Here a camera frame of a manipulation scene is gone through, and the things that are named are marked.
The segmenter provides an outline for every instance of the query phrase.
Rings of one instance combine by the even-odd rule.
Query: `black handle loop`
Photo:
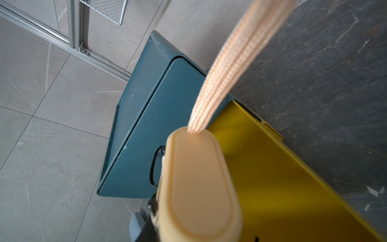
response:
[[[151,185],[152,186],[155,186],[155,187],[158,187],[159,185],[159,182],[158,181],[156,184],[154,183],[154,180],[153,180],[153,173],[154,173],[154,164],[156,163],[156,158],[157,158],[157,154],[159,153],[159,151],[161,152],[161,155],[163,156],[164,153],[165,153],[165,146],[163,145],[160,145],[156,152],[154,153],[153,155],[153,160],[152,160],[152,165],[151,165],[151,172],[149,173],[149,181],[151,182]]]

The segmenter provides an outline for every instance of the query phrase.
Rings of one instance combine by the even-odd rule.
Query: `metal bracket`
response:
[[[80,49],[80,52],[81,52],[82,54],[86,55],[86,56],[88,56],[89,53],[90,53],[90,50],[89,50],[89,49],[86,49],[85,47],[83,47],[83,43],[80,45],[79,49]]]

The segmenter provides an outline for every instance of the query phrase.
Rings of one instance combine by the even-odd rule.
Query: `beige plastic handle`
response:
[[[167,139],[158,191],[162,242],[234,242],[242,232],[242,211],[222,150],[207,130],[187,127]]]

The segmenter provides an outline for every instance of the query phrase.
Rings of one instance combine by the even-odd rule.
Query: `dark gray marble wall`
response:
[[[309,0],[232,90],[384,235],[386,16],[386,0]]]

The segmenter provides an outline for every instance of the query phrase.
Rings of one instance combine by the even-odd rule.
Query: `white wire mesh basket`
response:
[[[79,0],[118,25],[122,24],[128,0]]]

